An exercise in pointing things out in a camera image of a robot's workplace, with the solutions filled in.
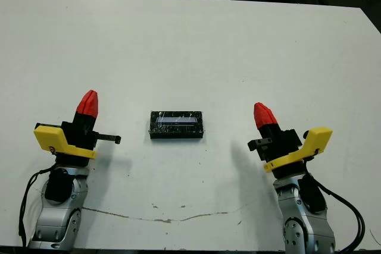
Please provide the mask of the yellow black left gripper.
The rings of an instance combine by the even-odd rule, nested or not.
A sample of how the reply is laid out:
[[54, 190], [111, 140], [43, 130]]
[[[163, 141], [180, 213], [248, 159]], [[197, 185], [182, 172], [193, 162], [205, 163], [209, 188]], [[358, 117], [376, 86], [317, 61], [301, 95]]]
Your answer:
[[91, 159], [96, 158], [94, 148], [97, 141], [121, 142], [120, 136], [79, 127], [93, 128], [97, 116], [98, 94], [89, 90], [77, 106], [73, 123], [64, 121], [60, 126], [37, 123], [33, 133], [41, 149], [55, 155], [58, 165], [85, 167]]

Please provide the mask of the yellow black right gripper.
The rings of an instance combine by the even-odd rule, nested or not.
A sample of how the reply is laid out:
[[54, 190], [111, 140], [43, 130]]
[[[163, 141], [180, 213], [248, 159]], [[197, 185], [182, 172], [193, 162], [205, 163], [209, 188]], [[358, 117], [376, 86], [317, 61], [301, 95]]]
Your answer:
[[333, 131], [327, 127], [312, 128], [301, 142], [294, 129], [281, 130], [270, 108], [254, 104], [254, 120], [262, 138], [248, 142], [249, 150], [257, 151], [264, 169], [275, 178], [302, 172], [303, 161], [324, 152]]

